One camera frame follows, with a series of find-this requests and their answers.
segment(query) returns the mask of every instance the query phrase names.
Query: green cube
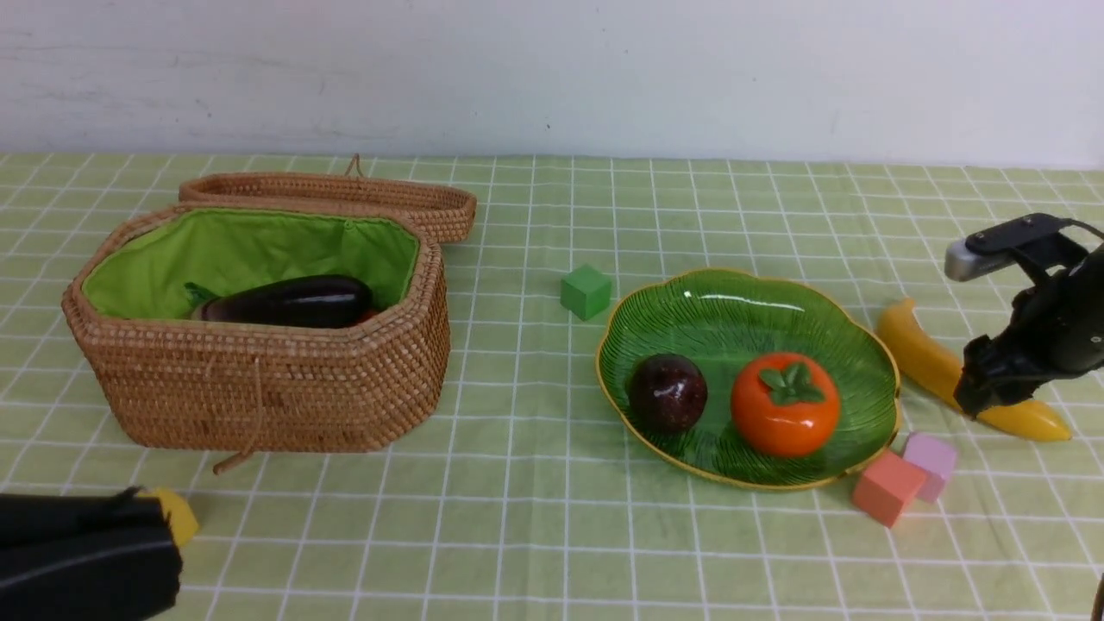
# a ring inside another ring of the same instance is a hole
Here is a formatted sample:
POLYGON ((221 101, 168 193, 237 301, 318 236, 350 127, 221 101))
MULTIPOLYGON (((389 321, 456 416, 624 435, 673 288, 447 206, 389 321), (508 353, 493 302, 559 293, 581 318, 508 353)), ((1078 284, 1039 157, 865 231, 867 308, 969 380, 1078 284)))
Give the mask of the green cube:
POLYGON ((586 322, 609 306, 613 288, 609 276, 583 265, 560 280, 560 305, 586 322))

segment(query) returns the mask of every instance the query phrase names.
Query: leaf-shaped plate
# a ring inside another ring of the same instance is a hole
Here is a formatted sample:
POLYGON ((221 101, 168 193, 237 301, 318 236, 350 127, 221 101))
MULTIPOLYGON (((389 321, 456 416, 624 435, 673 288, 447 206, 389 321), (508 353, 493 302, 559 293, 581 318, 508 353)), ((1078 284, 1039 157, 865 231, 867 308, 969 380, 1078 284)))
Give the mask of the leaf-shaped plate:
POLYGON ((603 392, 637 439, 683 470, 736 486, 798 490, 830 483, 870 463, 901 427, 901 375, 889 350, 830 298, 793 281, 708 269, 646 286, 614 308, 595 364, 603 392), (813 358, 839 390, 835 433, 805 457, 758 453, 732 424, 736 376, 775 351, 813 358), (686 356, 705 377, 705 412, 686 432, 656 433, 629 408, 633 370, 656 354, 686 356))

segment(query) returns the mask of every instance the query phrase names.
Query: woven texture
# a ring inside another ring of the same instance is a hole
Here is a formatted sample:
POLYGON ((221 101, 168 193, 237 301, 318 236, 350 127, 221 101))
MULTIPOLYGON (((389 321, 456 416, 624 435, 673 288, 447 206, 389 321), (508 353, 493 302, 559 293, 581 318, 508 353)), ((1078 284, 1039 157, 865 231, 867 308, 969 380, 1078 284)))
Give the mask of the woven texture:
POLYGON ((442 243, 467 239, 476 215, 476 197, 449 187, 302 172, 210 175, 181 183, 180 200, 252 207, 318 201, 386 206, 442 243))
POLYGON ((221 472, 256 450, 378 450, 433 413, 450 350, 440 246, 386 208, 288 208, 390 218, 417 238, 406 297, 371 322, 317 330, 96 313, 81 290, 92 270, 130 240, 210 208, 183 202, 123 223, 65 290, 65 319, 127 435, 152 448, 238 451, 221 472))

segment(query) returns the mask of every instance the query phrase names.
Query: persimmon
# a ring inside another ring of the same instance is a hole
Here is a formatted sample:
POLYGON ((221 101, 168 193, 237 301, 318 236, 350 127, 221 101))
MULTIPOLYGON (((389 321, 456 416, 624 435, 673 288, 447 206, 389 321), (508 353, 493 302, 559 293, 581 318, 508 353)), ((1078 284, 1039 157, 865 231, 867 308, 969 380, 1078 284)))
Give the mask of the persimmon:
POLYGON ((777 351, 752 360, 732 386, 732 423, 752 449, 803 457, 828 443, 839 424, 839 390, 811 358, 777 351))

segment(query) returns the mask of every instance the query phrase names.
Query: green tablecloth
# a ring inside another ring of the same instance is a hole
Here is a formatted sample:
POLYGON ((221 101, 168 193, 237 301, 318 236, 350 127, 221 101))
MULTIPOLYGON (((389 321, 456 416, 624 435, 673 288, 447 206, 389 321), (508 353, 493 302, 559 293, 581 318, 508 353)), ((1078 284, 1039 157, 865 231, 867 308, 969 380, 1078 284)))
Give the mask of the green tablecloth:
POLYGON ((591 158, 363 161, 478 194, 446 250, 454 351, 438 413, 388 451, 147 451, 123 435, 59 309, 125 218, 230 170, 342 172, 343 158, 0 155, 0 473, 7 491, 184 493, 202 524, 164 619, 698 621, 1085 619, 1104 564, 1104 389, 1040 397, 1075 438, 1030 443, 906 387, 905 431, 948 439, 938 505, 888 531, 849 484, 753 494, 629 439, 596 386, 607 315, 558 303, 590 263, 615 296, 732 266, 806 280, 867 325, 902 295, 959 349, 1007 325, 1027 280, 949 283, 946 244, 1029 210, 1104 214, 1104 173, 591 158))

